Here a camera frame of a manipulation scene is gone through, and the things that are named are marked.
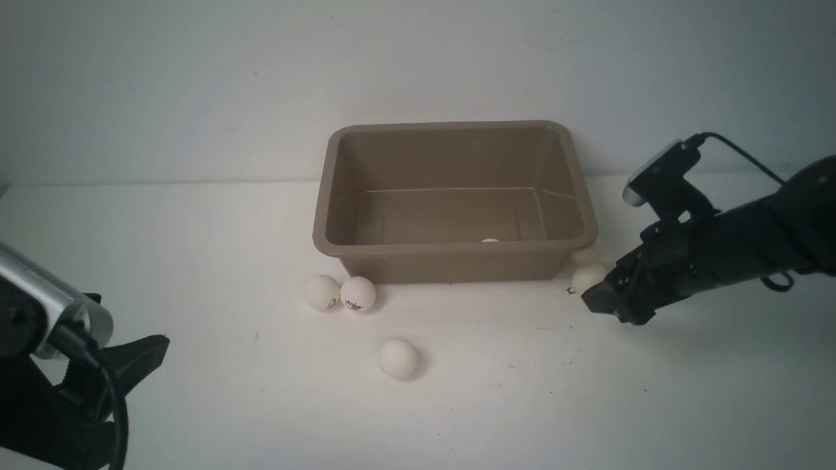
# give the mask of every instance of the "white wall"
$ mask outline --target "white wall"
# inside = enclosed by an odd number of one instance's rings
[[[826,0],[0,3],[12,184],[315,179],[344,125],[549,119],[588,173],[836,151]],[[745,164],[707,146],[702,170]]]

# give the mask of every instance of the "ping pong ball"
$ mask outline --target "ping pong ball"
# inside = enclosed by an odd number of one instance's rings
[[[367,278],[354,276],[343,283],[343,287],[339,290],[339,297],[349,309],[355,312],[363,312],[375,302],[377,294],[375,293],[375,285],[371,281]]]
[[[572,252],[569,254],[569,257],[577,264],[595,263],[601,258],[601,247],[598,245],[598,240],[595,240],[584,249]]]
[[[575,269],[572,274],[572,290],[577,295],[583,294],[590,287],[607,277],[607,268],[600,264],[585,264]]]
[[[418,350],[407,340],[390,340],[380,350],[379,361],[386,375],[405,381],[418,366]]]
[[[305,302],[320,312],[327,311],[339,302],[339,284],[331,276],[320,274],[305,283]]]

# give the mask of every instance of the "black cable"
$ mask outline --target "black cable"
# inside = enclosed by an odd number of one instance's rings
[[[780,176],[776,175],[774,172],[772,172],[772,170],[770,170],[765,165],[763,165],[754,156],[751,156],[748,153],[746,153],[746,151],[744,151],[742,148],[736,146],[734,142],[732,142],[731,140],[728,140],[726,137],[723,137],[722,135],[717,134],[716,132],[703,132],[701,134],[701,136],[703,136],[703,137],[714,137],[715,139],[717,139],[720,142],[729,146],[735,152],[739,153],[743,158],[749,160],[750,163],[752,163],[754,166],[757,166],[758,170],[763,171],[764,173],[766,173],[767,176],[769,176],[770,178],[775,180],[778,184],[780,184],[780,185],[784,184],[784,180]]]
[[[795,285],[795,279],[793,279],[793,276],[790,276],[787,271],[781,271],[779,274],[787,280],[786,284],[778,284],[769,276],[762,277],[761,282],[763,285],[767,286],[767,289],[769,290],[774,290],[775,292],[789,292],[789,290]]]
[[[100,354],[96,340],[87,334],[83,326],[70,322],[58,323],[49,335],[49,342],[71,360],[81,360],[101,373],[110,398],[115,428],[109,469],[122,470],[128,453],[128,406],[125,403],[125,392],[113,368]]]

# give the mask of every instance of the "brown plastic tub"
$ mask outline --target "brown plastic tub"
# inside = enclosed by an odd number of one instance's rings
[[[353,276],[552,278],[597,235],[572,140],[553,122],[357,125],[328,143],[313,243]]]

